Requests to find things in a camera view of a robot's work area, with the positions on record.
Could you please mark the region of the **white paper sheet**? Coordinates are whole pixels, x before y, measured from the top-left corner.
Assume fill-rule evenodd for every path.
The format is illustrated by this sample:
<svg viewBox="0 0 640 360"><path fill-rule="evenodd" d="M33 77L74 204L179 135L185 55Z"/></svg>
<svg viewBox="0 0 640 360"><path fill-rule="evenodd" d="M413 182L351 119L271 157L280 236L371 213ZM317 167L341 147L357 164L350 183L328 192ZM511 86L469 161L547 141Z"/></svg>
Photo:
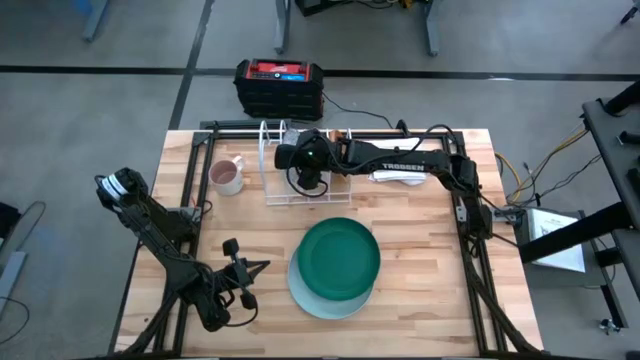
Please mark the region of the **white paper sheet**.
<svg viewBox="0 0 640 360"><path fill-rule="evenodd" d="M526 211L526 219L530 242L544 238L578 221L578 217L574 215L564 215L539 209L528 209ZM560 245L548 243L546 249L553 250L553 253L534 260L534 265L576 273L586 272L584 252L581 244L574 244L572 247L568 247L565 245L565 241L558 236L553 236L552 240L559 241Z"/></svg>

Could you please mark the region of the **black support beam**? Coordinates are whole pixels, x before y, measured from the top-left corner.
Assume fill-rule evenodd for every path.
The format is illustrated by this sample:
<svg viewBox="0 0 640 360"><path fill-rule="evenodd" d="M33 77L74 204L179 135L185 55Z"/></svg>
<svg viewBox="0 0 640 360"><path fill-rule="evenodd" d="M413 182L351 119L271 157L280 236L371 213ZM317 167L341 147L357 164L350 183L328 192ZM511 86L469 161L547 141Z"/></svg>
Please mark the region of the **black support beam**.
<svg viewBox="0 0 640 360"><path fill-rule="evenodd" d="M572 247L574 244L582 244L614 230L631 230L640 235L640 228L633 226L628 217L594 213L544 238L522 245L519 248L520 257L523 263L530 263L553 253L553 250L546 249L548 243L560 245L559 241L552 240L553 236L560 237L565 241L566 246Z"/></svg>

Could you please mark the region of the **black metal table frame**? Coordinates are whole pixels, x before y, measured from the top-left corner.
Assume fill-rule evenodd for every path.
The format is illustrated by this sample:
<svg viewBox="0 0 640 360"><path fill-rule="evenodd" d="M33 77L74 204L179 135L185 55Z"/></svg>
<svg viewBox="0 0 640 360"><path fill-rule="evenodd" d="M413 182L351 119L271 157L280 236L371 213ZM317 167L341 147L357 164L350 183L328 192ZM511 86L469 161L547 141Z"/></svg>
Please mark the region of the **black metal table frame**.
<svg viewBox="0 0 640 360"><path fill-rule="evenodd" d="M276 205L265 202L259 171L259 126L170 131L153 197L168 208L204 207L199 239L185 250L221 268L225 240L243 257L269 260L251 290L259 311L231 306L233 327L206 331L194 308L176 305L158 337L138 352L131 344L162 302L165 272L145 248L135 251L109 354L116 360L216 358L474 358L526 360L542 351L514 233L468 241L457 202L435 179L423 185L352 182L350 203ZM241 156L244 186L220 196L210 167ZM373 295L342 320L316 318L292 298L289 260L304 233L330 217L365 225L381 247Z"/></svg>

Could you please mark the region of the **folded white striped towel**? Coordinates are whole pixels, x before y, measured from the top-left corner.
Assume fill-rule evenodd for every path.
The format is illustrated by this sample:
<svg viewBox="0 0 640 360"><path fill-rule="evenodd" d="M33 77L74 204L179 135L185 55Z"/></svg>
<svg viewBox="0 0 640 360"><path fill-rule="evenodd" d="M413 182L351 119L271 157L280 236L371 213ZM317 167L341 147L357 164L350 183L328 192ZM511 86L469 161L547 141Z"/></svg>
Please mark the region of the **folded white striped towel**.
<svg viewBox="0 0 640 360"><path fill-rule="evenodd" d="M369 143L381 149L393 149L398 147L401 150L410 150L418 143L417 137L404 139L369 140ZM368 175L368 179L373 182L399 181L408 186L423 184L427 179L426 173L397 171L397 170L377 170Z"/></svg>

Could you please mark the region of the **pale green plate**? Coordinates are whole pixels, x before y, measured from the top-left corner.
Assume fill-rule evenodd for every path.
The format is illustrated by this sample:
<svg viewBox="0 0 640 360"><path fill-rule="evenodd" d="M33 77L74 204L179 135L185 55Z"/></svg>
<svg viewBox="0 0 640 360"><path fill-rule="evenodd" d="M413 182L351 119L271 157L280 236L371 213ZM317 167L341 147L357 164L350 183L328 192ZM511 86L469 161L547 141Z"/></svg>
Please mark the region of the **pale green plate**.
<svg viewBox="0 0 640 360"><path fill-rule="evenodd" d="M314 293L304 282L299 270L298 249L295 249L287 271L289 291L295 303L308 314L325 320L342 320L362 310L373 295L374 286L349 300L329 300Z"/></svg>

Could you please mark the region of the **red and black power station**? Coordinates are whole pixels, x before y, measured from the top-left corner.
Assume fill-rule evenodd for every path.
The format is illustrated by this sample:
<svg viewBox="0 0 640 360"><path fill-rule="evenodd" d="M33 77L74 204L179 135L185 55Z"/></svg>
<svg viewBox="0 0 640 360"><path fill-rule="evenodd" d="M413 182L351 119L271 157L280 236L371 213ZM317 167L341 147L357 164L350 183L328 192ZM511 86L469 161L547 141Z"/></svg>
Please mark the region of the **red and black power station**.
<svg viewBox="0 0 640 360"><path fill-rule="evenodd" d="M236 67L233 83L251 117L304 121L323 117L324 70L315 63L244 59Z"/></svg>

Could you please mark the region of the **white mug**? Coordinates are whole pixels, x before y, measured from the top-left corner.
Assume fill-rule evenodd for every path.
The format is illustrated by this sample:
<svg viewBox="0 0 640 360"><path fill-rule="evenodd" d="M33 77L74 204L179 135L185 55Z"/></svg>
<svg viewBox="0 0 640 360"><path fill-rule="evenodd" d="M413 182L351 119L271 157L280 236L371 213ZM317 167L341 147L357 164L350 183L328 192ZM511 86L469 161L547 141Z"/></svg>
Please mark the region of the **white mug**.
<svg viewBox="0 0 640 360"><path fill-rule="evenodd" d="M243 186L243 169L245 160L236 156L231 160L220 160L209 169L209 181L214 190L220 196L233 196L238 194Z"/></svg>

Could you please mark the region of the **brown wooden plate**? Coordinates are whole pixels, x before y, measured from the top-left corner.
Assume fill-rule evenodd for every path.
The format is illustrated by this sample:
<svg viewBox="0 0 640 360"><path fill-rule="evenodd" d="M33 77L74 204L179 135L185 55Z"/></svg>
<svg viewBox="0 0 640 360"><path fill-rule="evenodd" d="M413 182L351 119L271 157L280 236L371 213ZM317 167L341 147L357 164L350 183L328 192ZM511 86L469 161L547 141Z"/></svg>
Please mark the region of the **brown wooden plate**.
<svg viewBox="0 0 640 360"><path fill-rule="evenodd" d="M334 155L336 156L336 165L340 168L340 174L344 177L347 173L343 170L344 156L346 153L346 137L339 130L333 130L330 133L330 140L334 144Z"/></svg>

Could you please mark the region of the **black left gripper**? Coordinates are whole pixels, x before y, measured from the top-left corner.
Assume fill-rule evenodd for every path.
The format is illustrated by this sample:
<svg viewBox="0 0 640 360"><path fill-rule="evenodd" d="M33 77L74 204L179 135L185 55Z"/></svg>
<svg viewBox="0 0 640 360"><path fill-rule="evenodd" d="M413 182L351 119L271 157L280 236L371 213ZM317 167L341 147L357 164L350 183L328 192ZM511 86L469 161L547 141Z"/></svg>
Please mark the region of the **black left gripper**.
<svg viewBox="0 0 640 360"><path fill-rule="evenodd" d="M231 258L231 263L227 266L225 276L230 282L235 284L242 290L240 295L242 305L245 309L257 309L256 297L247 289L247 286L251 284L251 277L248 273L246 265L251 266L251 274L258 275L265 270L269 265L269 260L252 261L246 260L244 263L238 257L239 244L236 238L226 240L222 244L223 254Z"/></svg>

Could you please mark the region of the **grey desk leg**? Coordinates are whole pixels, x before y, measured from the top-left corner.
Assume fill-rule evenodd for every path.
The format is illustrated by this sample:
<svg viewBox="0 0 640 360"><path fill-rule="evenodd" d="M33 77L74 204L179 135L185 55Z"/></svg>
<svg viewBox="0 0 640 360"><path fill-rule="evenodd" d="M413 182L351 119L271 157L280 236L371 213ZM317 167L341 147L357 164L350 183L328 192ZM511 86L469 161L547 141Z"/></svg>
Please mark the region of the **grey desk leg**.
<svg viewBox="0 0 640 360"><path fill-rule="evenodd" d="M441 0L426 0L424 5L424 20L426 26L426 46L428 55L436 57L439 54L439 36L437 15Z"/></svg>
<svg viewBox="0 0 640 360"><path fill-rule="evenodd" d="M278 55L282 55L288 46L291 0L275 0L275 9L274 50Z"/></svg>

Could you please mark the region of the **dark green bowl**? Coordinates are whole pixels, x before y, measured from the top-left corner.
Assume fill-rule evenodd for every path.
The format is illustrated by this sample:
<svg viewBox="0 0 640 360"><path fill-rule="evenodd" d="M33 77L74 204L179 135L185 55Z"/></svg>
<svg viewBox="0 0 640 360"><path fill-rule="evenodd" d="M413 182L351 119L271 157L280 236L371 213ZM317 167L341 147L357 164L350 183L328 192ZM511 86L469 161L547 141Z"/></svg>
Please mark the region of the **dark green bowl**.
<svg viewBox="0 0 640 360"><path fill-rule="evenodd" d="M369 291L381 267L380 248L372 232L345 217L313 225L302 238L296 257L306 286L331 301L355 299Z"/></svg>

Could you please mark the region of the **blue-grey desk leg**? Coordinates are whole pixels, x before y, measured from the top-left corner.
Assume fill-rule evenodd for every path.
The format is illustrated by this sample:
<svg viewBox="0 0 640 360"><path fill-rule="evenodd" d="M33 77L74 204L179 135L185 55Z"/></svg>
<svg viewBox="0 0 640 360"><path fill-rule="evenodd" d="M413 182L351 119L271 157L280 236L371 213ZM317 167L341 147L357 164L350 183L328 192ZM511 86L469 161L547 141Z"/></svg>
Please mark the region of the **blue-grey desk leg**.
<svg viewBox="0 0 640 360"><path fill-rule="evenodd" d="M92 43L98 35L110 0L85 0L85 3L87 19L82 32L82 39L87 43Z"/></svg>

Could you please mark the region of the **black side table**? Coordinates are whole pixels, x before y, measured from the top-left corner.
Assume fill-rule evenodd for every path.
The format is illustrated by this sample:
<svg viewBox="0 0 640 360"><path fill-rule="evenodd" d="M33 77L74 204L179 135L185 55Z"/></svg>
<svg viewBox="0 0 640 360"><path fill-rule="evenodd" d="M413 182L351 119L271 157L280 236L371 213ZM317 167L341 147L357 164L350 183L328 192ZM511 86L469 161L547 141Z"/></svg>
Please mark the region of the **black side table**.
<svg viewBox="0 0 640 360"><path fill-rule="evenodd" d="M614 232L621 256L640 299L640 80L612 98L582 105L590 130L630 223Z"/></svg>

